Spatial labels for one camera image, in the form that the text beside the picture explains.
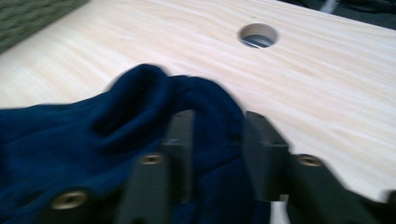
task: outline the wood grain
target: wood grain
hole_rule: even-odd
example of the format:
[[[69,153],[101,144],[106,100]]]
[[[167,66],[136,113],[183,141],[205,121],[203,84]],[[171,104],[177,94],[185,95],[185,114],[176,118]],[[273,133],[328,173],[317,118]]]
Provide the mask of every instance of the wood grain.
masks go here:
[[[276,44],[242,45],[251,23]],[[396,189],[396,32],[277,1],[91,1],[0,55],[0,106],[82,100],[140,63],[216,80],[358,193]]]

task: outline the dark blue fabric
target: dark blue fabric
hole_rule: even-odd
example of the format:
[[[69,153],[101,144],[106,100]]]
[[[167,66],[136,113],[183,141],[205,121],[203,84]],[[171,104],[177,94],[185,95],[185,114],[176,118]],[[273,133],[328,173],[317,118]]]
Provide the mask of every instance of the dark blue fabric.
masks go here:
[[[191,202],[175,204],[173,223],[268,223],[269,204],[257,206],[241,148],[231,144],[242,132],[238,105],[212,81],[147,64],[91,99],[0,110],[0,223],[32,223],[66,189],[100,196],[121,186],[134,157],[155,151],[172,115],[186,109],[195,111],[194,190]]]

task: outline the folded fabric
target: folded fabric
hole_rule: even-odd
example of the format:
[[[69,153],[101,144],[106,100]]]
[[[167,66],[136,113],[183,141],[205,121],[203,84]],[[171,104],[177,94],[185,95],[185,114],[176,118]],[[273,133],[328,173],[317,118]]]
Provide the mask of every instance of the folded fabric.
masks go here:
[[[175,204],[172,223],[268,223],[269,203],[254,201],[241,147],[244,116],[216,83],[168,77],[142,64],[109,91],[69,105],[0,110],[0,223],[34,223],[59,192],[101,196],[122,186],[134,158],[155,151],[172,116],[195,112],[193,192]]]

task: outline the light wood tabletop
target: light wood tabletop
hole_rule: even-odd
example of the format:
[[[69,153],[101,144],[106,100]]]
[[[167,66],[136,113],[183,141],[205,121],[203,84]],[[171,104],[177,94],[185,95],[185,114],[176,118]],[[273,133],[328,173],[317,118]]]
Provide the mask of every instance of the light wood tabletop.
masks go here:
[[[273,46],[238,40],[254,23]],[[92,97],[140,63],[216,80],[349,189],[396,189],[396,31],[273,0],[92,0],[0,55],[0,106]]]

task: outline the blue cloth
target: blue cloth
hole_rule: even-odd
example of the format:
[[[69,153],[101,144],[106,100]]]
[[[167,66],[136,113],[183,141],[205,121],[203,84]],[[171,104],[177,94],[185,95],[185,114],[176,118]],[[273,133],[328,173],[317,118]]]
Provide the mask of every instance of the blue cloth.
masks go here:
[[[0,223],[33,223],[66,189],[100,196],[121,186],[134,157],[155,151],[170,118],[186,109],[195,112],[193,197],[174,206],[173,223],[268,223],[270,206],[254,201],[232,144],[243,128],[238,105],[212,81],[148,64],[91,99],[0,110]]]

